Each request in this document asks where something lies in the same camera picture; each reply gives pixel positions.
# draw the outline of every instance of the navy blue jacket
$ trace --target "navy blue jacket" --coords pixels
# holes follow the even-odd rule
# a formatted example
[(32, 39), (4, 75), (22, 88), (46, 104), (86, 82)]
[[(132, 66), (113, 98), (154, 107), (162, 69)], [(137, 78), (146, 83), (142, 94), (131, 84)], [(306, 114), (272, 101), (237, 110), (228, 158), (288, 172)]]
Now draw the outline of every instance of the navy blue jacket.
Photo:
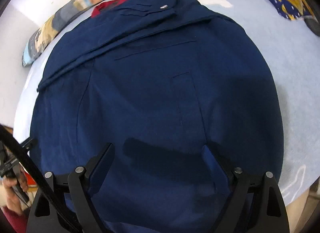
[(115, 145), (92, 201), (117, 233), (209, 230), (230, 192), (206, 143), (280, 177), (268, 65), (241, 26), (197, 0), (128, 0), (85, 20), (55, 46), (38, 90), (31, 158), (42, 172), (69, 173)]

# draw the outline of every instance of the silver bolt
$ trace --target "silver bolt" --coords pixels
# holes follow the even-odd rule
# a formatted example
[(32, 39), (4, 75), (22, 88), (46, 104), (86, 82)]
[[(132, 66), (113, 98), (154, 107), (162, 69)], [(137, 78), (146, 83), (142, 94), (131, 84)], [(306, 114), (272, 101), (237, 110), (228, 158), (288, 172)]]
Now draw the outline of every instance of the silver bolt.
[(76, 173), (81, 173), (81, 172), (83, 172), (83, 171), (84, 171), (84, 168), (81, 167), (81, 166), (79, 166), (79, 167), (76, 168)]
[(50, 178), (52, 176), (52, 172), (46, 172), (45, 173), (45, 175), (44, 175), (44, 177), (46, 177), (46, 178)]
[(273, 177), (273, 174), (272, 174), (272, 172), (268, 171), (268, 172), (266, 172), (266, 176), (267, 176), (268, 178), (272, 178), (272, 177)]
[(240, 167), (235, 167), (235, 173), (241, 174), (242, 173), (242, 169)]

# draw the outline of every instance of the maroon sleeve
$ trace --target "maroon sleeve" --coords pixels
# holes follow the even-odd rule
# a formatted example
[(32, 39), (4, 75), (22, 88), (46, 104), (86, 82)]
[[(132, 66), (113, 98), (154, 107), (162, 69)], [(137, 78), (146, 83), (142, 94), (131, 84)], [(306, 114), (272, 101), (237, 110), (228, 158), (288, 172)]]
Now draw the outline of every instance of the maroon sleeve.
[(3, 214), (17, 233), (26, 233), (28, 218), (26, 215), (18, 215), (17, 213), (3, 207)]

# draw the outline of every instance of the human hand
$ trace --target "human hand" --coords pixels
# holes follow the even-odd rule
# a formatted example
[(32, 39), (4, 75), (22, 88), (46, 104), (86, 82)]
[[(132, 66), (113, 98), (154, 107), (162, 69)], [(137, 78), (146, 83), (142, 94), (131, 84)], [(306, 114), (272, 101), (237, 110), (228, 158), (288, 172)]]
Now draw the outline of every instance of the human hand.
[[(20, 176), (18, 178), (18, 181), (20, 183), (20, 186), (24, 192), (28, 190), (28, 183), (27, 178), (24, 173), (24, 169), (22, 166), (20, 166)], [(14, 190), (12, 189), (13, 186), (17, 185), (17, 179), (16, 178), (7, 178), (3, 177), (2, 185), (5, 189), (5, 198), (6, 198), (6, 204), (7, 208), (18, 215), (22, 215), (23, 211), (21, 208), (21, 203), (19, 197), (15, 194)]]

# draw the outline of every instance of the person's arm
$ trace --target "person's arm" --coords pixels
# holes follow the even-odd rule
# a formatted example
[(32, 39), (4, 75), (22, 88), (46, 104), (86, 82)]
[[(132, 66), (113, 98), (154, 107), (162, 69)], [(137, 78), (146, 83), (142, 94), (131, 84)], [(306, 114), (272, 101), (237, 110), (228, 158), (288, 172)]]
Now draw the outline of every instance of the person's arm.
[[(26, 192), (28, 190), (28, 184), (22, 167), (18, 180), (22, 190)], [(2, 207), (2, 211), (17, 233), (26, 233), (28, 218), (22, 211), (20, 199), (12, 189), (16, 184), (17, 179), (3, 178), (2, 185), (6, 194), (6, 207)]]

